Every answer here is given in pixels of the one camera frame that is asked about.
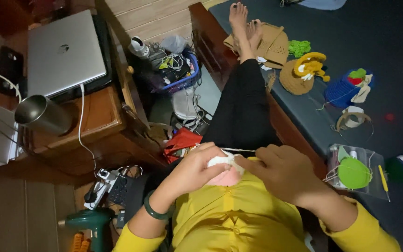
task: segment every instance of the plastic container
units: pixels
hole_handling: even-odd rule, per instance
[[[386,192],[383,189],[383,184],[382,184],[382,178],[380,175],[379,171],[379,165],[382,166],[382,170],[384,172],[384,176],[386,179],[386,182],[388,183],[388,188],[389,188],[389,181],[386,175],[385,171],[385,162],[383,159],[383,156],[373,152],[371,150],[366,150],[360,147],[353,147],[353,146],[346,146],[346,145],[341,145],[341,144],[334,144],[333,146],[329,147],[328,151],[328,160],[327,160],[327,172],[328,172],[328,177],[331,177],[331,175],[336,172],[337,169],[333,171],[335,167],[339,165],[338,163],[338,150],[339,147],[343,146],[344,150],[350,154],[351,151],[355,151],[357,155],[357,159],[362,162],[366,167],[369,168],[369,170],[372,172],[372,179],[369,182],[368,186],[360,188],[360,189],[349,189],[346,188],[340,181],[338,177],[335,177],[331,180],[328,181],[328,183],[335,187],[336,189],[339,190],[347,190],[350,192],[356,192],[356,193],[364,193],[371,195],[376,198],[380,198],[383,200],[388,200],[386,196]]]
[[[187,52],[185,55],[185,57],[189,58],[189,60],[191,61],[191,63],[194,66],[194,74],[185,78],[182,78],[181,80],[178,80],[176,82],[173,82],[169,85],[164,86],[161,89],[158,90],[154,90],[152,92],[156,92],[156,93],[175,93],[177,91],[180,91],[182,89],[185,88],[190,88],[192,87],[202,76],[202,73],[198,67],[198,61],[197,61],[197,57],[195,57],[195,55],[191,52]]]
[[[336,79],[327,85],[326,90],[324,90],[324,98],[326,102],[336,106],[338,108],[345,109],[349,106],[354,105],[351,99],[359,93],[360,87],[354,86],[347,80],[347,77],[352,71],[357,69],[352,69],[343,75],[340,79]],[[366,74],[372,74],[371,71],[366,70]],[[368,84],[370,88],[374,86],[374,75],[371,78],[371,82]]]

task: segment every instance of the yellow shirt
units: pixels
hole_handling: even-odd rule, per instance
[[[357,205],[355,223],[328,233],[344,252],[400,252],[397,241]],[[172,247],[175,252],[308,252],[301,216],[294,205],[273,197],[254,175],[245,172],[236,186],[204,186],[176,201]],[[114,252],[152,252],[162,236],[144,239],[126,225]]]

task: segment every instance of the crochet hat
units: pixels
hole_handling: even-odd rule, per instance
[[[287,62],[288,57],[288,37],[283,31],[284,27],[273,26],[268,23],[262,23],[262,40],[257,48],[257,56],[265,58],[267,67],[281,69]],[[234,38],[229,35],[223,42],[237,55],[237,49],[234,47]]]
[[[293,71],[296,61],[297,60],[290,60],[284,65],[279,74],[279,81],[289,93],[293,95],[303,95],[312,89],[313,78],[305,81],[300,76],[296,75]]]

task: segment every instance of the black mattress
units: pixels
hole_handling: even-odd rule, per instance
[[[209,9],[227,33],[232,31],[228,23],[232,2]],[[300,5],[280,8],[278,0],[242,0],[242,3],[249,9],[250,20],[259,18],[284,26],[289,40],[310,41],[312,52],[327,56],[326,74],[332,79],[356,68],[374,73],[373,89],[367,100],[357,105],[372,118],[374,135],[368,140],[372,127],[363,124],[343,132],[349,143],[330,129],[342,109],[327,105],[324,110],[316,110],[325,101],[323,91],[327,83],[316,78],[309,93],[292,95],[277,78],[271,91],[273,97],[320,156],[326,158],[328,147],[335,143],[363,147],[384,158],[403,154],[403,1],[348,1],[336,11]],[[262,71],[265,79],[268,73]],[[385,119],[388,113],[394,114],[394,121]],[[403,185],[390,183],[389,193],[391,203],[369,196],[356,195],[356,198],[397,238],[403,250]]]

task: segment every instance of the clear plastic box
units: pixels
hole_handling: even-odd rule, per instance
[[[370,169],[372,172],[372,179],[369,182],[369,185],[360,189],[349,189],[346,188],[340,181],[340,179],[336,176],[335,178],[332,178],[328,180],[327,182],[332,185],[334,188],[339,189],[339,190],[347,190],[350,192],[356,192],[356,193],[365,193],[368,195],[371,195],[376,198],[380,198],[383,200],[388,200],[388,197],[386,196],[386,192],[383,189],[383,184],[382,184],[382,178],[380,175],[379,171],[379,165],[382,166],[382,171],[384,173],[384,177],[386,179],[386,182],[388,184],[388,177],[386,175],[385,171],[385,162],[383,159],[383,156],[371,151],[371,150],[366,150],[364,148],[360,147],[353,147],[353,146],[347,146],[347,145],[342,145],[342,144],[334,144],[329,147],[328,151],[328,159],[327,159],[327,172],[328,172],[328,177],[331,177],[337,169],[333,170],[336,168],[339,163],[338,163],[338,150],[339,147],[343,146],[344,150],[349,154],[351,151],[355,151],[357,154],[357,159],[362,162],[366,167]]]

